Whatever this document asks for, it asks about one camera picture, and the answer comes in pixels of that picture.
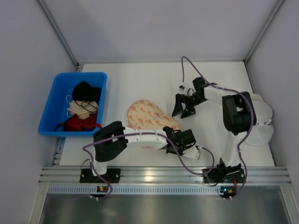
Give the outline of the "pink mesh laundry bag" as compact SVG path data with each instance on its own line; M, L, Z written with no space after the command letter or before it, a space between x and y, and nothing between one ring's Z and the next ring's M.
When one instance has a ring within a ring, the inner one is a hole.
M135 136L127 136L129 147L152 147L155 149L166 148L168 142L163 128L168 126L179 130L179 123L164 113L155 103L149 100L138 100L128 109L128 127L124 133L135 133Z

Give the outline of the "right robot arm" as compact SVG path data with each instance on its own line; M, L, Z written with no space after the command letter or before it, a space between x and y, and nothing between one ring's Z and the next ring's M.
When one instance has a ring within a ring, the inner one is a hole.
M221 88L215 83L207 83L198 77L193 80L195 92L192 95L176 94L172 117L182 119L196 113L195 106L210 100L222 106L223 124L228 131L224 154L220 164L235 167L242 164L241 148L248 138L253 125L256 124L256 114L251 96L247 91L237 92Z

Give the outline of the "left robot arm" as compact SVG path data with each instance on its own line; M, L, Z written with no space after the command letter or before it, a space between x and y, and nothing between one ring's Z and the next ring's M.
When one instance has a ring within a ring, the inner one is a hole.
M92 174L106 174L108 162L127 147L165 149L166 153L198 159L200 152L195 145L196 140L190 129L182 132L165 126L161 129L144 130L124 127L120 121L115 121L93 135Z

